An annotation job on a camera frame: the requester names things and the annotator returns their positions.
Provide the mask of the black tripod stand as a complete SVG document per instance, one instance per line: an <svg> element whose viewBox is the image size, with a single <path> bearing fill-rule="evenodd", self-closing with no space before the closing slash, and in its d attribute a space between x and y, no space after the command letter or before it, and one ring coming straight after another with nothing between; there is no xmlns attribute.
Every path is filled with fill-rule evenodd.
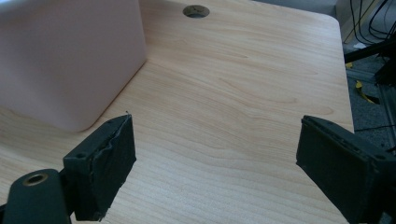
<svg viewBox="0 0 396 224"><path fill-rule="evenodd" d="M344 60L345 63L351 63L375 54L389 58L389 60L375 73L376 83L396 86L396 33L382 42L375 43L364 49L346 53L344 55Z"/></svg>

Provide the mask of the pink storage box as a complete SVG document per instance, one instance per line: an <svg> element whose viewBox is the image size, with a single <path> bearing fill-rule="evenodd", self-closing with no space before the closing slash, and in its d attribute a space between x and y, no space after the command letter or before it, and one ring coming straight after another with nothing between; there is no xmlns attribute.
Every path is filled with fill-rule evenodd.
<svg viewBox="0 0 396 224"><path fill-rule="evenodd" d="M139 0L0 0L0 106L78 132L147 59Z"/></svg>

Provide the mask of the aluminium floor rail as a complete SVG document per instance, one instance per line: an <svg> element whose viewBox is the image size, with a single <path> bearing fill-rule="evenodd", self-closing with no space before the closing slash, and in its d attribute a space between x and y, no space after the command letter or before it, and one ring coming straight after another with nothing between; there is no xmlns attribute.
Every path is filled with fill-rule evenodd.
<svg viewBox="0 0 396 224"><path fill-rule="evenodd" d="M375 75L373 73L356 70L356 69L347 69L346 75L350 78L354 78L360 81L376 83Z"/></svg>

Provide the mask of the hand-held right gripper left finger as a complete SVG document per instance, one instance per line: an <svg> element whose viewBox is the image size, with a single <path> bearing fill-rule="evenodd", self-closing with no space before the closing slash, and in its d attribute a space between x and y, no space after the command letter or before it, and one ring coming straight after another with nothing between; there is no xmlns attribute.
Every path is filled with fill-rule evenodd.
<svg viewBox="0 0 396 224"><path fill-rule="evenodd" d="M76 220L105 217L135 161L129 114L106 121L64 156L67 208Z"/></svg>

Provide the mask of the yellow tape strip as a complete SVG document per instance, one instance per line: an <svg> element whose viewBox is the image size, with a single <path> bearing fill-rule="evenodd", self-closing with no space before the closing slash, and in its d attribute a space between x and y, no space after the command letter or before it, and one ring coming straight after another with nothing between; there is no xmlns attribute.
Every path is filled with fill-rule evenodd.
<svg viewBox="0 0 396 224"><path fill-rule="evenodd" d="M373 96L367 95L363 92L362 89L362 83L359 80L355 81L355 90L359 94L361 98L363 98L365 101L369 102L370 104L378 104L379 100Z"/></svg>

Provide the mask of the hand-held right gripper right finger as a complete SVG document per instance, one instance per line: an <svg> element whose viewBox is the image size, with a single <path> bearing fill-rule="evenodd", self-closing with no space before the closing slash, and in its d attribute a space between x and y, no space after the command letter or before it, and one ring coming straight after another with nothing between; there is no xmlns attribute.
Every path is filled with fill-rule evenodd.
<svg viewBox="0 0 396 224"><path fill-rule="evenodd" d="M396 148L383 150L326 119L302 118L296 164L351 224L396 224Z"/></svg>

